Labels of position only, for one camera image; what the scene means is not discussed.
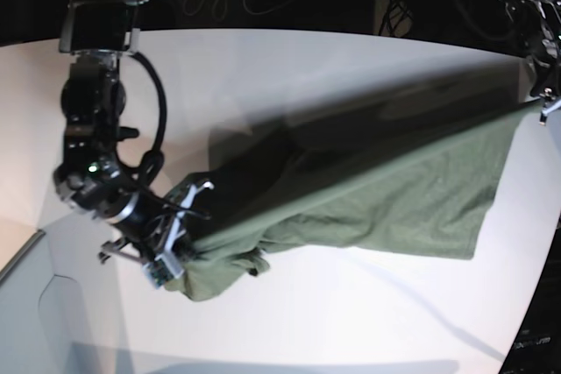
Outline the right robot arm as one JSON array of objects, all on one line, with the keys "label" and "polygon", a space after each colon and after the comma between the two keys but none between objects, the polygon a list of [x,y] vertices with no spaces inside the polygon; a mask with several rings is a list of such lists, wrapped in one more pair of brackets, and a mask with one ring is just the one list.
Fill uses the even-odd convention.
[{"label": "right robot arm", "polygon": [[[164,253],[169,235],[162,226],[188,208],[159,197],[150,188],[164,164],[161,150],[167,127],[165,89],[152,63],[136,49],[138,9],[148,0],[69,0],[60,51],[75,57],[62,89],[66,118],[62,161],[53,173],[54,188],[65,203],[101,218],[122,237],[103,245],[100,258],[131,245],[141,264]],[[129,55],[148,73],[156,89],[158,126],[152,147],[135,166],[125,164],[117,147],[137,138],[124,127],[126,104],[120,60]]]}]

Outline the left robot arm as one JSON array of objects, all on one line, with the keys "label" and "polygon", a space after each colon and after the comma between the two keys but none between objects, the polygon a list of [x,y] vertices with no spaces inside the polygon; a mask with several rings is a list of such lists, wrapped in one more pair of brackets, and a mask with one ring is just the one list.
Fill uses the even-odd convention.
[{"label": "left robot arm", "polygon": [[529,91],[542,102],[539,122],[560,111],[560,0],[499,0],[534,72]]}]

